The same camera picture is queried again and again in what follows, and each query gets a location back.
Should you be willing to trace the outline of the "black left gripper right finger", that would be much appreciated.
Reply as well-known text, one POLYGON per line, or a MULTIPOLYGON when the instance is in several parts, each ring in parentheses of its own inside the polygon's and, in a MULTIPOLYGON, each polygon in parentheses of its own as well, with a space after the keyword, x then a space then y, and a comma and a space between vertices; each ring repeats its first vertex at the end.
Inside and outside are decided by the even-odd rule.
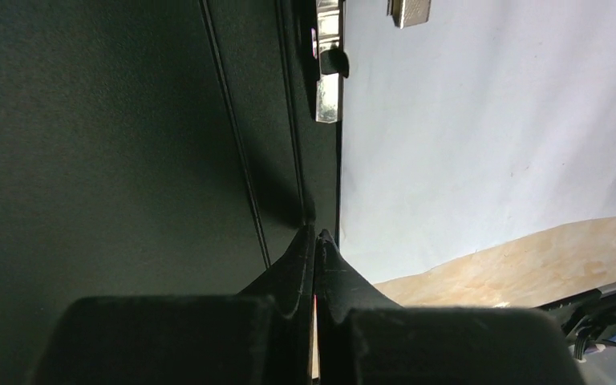
POLYGON ((323 384, 581 384, 560 330, 523 308, 403 307, 341 256, 315 249, 323 384))

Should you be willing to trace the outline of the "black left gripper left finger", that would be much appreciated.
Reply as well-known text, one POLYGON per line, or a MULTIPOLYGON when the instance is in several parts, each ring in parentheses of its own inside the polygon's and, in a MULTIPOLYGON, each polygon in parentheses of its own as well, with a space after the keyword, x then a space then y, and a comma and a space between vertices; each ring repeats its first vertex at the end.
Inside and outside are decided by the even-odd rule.
POLYGON ((33 384, 308 384, 315 231, 237 294, 82 298, 33 384))

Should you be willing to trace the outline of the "black file folder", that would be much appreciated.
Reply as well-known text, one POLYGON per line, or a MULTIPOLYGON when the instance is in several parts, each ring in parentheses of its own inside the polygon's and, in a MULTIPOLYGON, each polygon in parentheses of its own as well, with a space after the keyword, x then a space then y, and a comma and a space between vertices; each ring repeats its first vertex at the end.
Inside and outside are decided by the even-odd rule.
POLYGON ((311 1, 0 1, 0 384, 95 296, 233 294, 335 230, 311 1))

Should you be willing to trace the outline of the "white paper stack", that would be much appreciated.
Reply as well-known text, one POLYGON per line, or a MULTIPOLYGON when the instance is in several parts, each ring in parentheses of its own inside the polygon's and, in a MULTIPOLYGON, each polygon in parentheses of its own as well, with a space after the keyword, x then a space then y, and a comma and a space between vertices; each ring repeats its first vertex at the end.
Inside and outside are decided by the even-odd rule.
POLYGON ((616 1, 349 1, 340 249, 378 283, 616 216, 616 1))

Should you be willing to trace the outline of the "metal folder clip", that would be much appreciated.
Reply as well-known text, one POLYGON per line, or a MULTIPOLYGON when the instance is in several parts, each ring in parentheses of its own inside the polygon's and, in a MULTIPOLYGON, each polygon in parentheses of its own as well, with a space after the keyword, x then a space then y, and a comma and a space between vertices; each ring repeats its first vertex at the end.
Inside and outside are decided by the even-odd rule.
MULTIPOLYGON (((428 22, 432 2, 429 0, 390 0, 386 16, 394 26, 403 29, 428 22)), ((314 86, 314 120, 335 124, 342 120, 343 83, 349 76, 350 63, 344 51, 344 2, 311 1, 310 45, 316 66, 314 86)))

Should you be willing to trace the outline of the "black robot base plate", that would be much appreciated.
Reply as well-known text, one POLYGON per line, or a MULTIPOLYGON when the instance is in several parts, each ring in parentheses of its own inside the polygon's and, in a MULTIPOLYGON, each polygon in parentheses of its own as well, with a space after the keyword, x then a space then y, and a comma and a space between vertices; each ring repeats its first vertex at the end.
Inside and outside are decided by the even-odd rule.
POLYGON ((616 348, 616 283, 587 290, 538 307, 559 324, 574 359, 616 348))

